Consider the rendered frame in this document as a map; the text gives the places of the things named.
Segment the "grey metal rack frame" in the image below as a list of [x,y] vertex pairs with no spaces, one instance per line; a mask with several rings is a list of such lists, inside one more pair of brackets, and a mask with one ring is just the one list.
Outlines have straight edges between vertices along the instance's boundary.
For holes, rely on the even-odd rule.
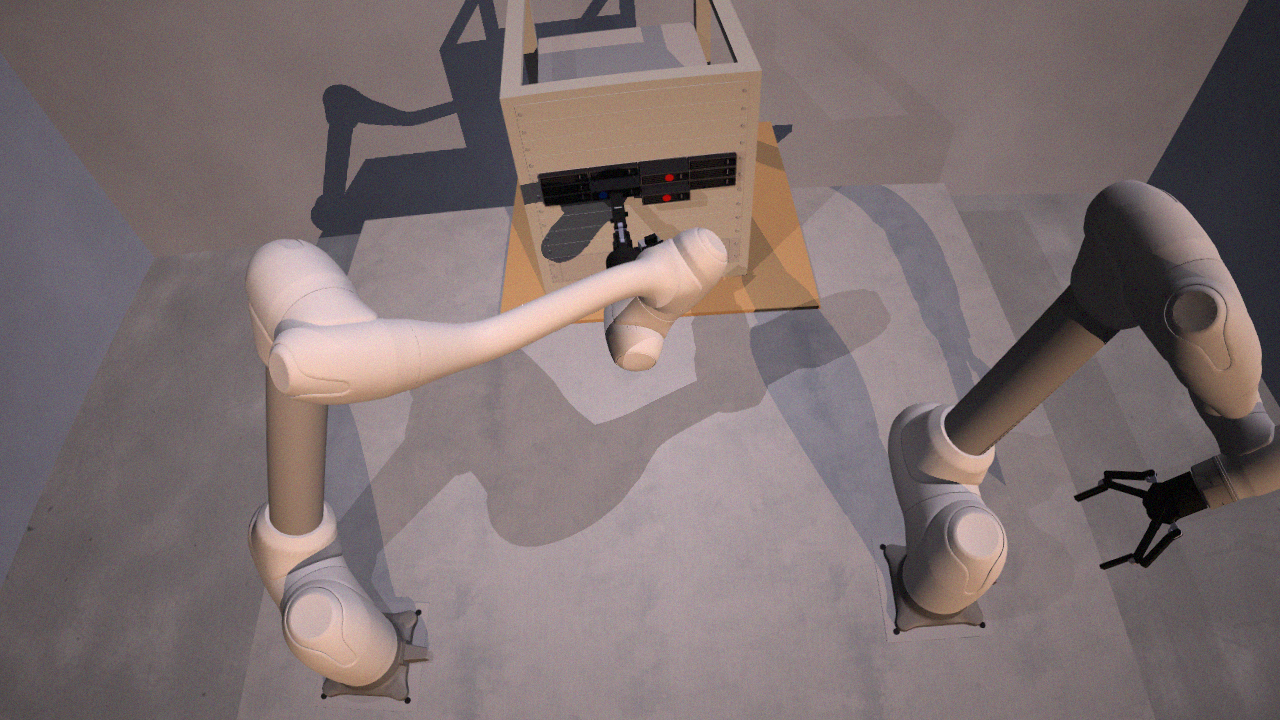
[[[733,63],[710,65],[710,6]],[[637,247],[648,234],[707,228],[727,251],[722,277],[748,275],[760,94],[762,67],[730,0],[694,0],[694,24],[547,38],[530,0],[508,0],[500,108],[545,292],[605,270],[614,223],[611,199],[545,208],[539,174],[721,152],[737,155],[736,186],[678,202],[626,197],[627,231]]]

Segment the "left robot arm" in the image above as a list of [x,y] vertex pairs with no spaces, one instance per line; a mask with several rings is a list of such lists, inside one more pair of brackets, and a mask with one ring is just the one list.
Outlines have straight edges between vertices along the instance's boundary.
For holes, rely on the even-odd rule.
[[253,252],[244,291],[266,365],[269,509],[266,501],[253,512],[250,553],[283,612],[291,652],[326,676],[324,694],[403,701],[410,664],[429,661],[428,647],[412,644],[417,614],[376,609],[343,556],[324,500],[328,405],[416,389],[603,307],[614,364],[655,366],[671,325],[721,281],[727,251],[700,227],[664,242],[648,234],[634,249],[635,261],[470,323],[381,319],[340,266],[303,240],[274,240]]

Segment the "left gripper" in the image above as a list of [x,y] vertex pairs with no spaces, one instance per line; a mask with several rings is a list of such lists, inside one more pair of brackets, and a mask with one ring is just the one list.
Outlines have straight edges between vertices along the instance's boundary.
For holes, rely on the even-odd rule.
[[623,193],[611,193],[611,206],[613,209],[612,215],[614,218],[614,220],[613,218],[611,219],[611,223],[614,223],[614,241],[613,251],[605,259],[605,269],[622,263],[635,261],[640,254],[636,249],[634,249],[632,240],[630,240],[630,232],[627,231],[626,217],[628,217],[628,211],[625,211]]

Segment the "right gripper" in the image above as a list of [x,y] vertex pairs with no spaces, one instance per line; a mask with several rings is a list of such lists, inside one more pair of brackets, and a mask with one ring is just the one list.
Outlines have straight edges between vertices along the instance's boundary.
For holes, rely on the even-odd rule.
[[[1105,471],[1105,479],[1098,480],[1097,487],[1074,496],[1074,498],[1080,502],[1082,500],[1091,498],[1092,496],[1100,495],[1108,488],[1117,489],[1126,495],[1134,495],[1143,498],[1142,503],[1146,507],[1148,518],[1151,519],[1149,527],[1135,552],[1114,559],[1108,562],[1102,562],[1100,564],[1101,569],[1105,570],[1114,568],[1123,562],[1130,562],[1132,565],[1140,564],[1142,568],[1149,568],[1149,564],[1153,562],[1155,559],[1157,559],[1172,541],[1183,536],[1183,532],[1176,524],[1178,519],[1208,509],[1190,474],[1190,471],[1187,471],[1179,477],[1158,483],[1156,478],[1157,474],[1152,469],[1147,471]],[[1152,486],[1149,486],[1148,491],[1137,489],[1130,486],[1123,486],[1112,479],[1147,480],[1151,482]],[[1143,559],[1146,550],[1148,550],[1151,541],[1153,541],[1155,534],[1162,523],[1171,525],[1169,528],[1169,534],[1164,536],[1155,548],[1151,550]]]

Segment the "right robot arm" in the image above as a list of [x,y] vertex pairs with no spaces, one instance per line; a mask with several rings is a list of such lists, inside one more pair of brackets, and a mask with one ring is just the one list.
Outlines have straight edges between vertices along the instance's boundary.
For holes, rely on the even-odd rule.
[[1211,510],[1280,489],[1260,338],[1210,236],[1178,199],[1140,181],[1102,190],[1083,229],[1068,288],[977,386],[957,405],[915,404],[893,419],[888,456],[906,546],[883,553],[899,632],[983,621],[977,600],[1007,556],[978,487],[995,445],[1119,331],[1140,325],[1213,433],[1221,454],[1190,468]]

